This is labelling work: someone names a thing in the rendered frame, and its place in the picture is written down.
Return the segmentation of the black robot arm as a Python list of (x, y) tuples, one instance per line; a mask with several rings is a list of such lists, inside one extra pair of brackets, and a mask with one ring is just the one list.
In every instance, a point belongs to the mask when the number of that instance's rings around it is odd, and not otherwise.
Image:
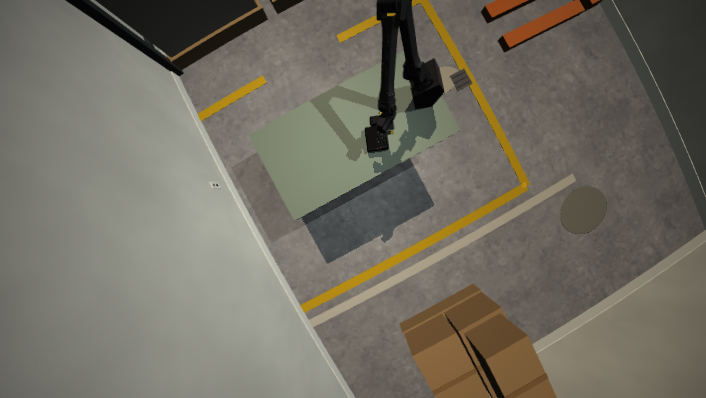
[[(395, 16), (387, 16), (385, 13), (396, 14)], [(409, 82), (415, 81), (420, 90), (424, 90), (433, 83), (434, 78), (428, 72), (429, 70), (424, 62), (420, 61), (418, 55), (412, 0), (377, 0), (376, 20), (382, 23), (381, 88), (378, 99), (378, 110), (382, 113), (381, 115), (371, 116), (369, 122), (370, 126), (377, 126), (376, 129), (385, 134), (394, 120), (397, 110), (394, 78), (398, 28), (400, 29), (406, 61), (406, 64), (405, 62), (403, 64), (403, 78), (409, 80)], [(388, 102), (387, 105), (386, 101)]]

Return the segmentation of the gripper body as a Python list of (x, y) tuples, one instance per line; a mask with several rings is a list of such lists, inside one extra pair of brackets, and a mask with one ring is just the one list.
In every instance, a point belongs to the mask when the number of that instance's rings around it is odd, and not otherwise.
[[(394, 123), (391, 124), (391, 126), (389, 127), (388, 130), (394, 130)], [(389, 134), (391, 134), (391, 131), (387, 131), (386, 134), (383, 134), (383, 135), (389, 135)]]

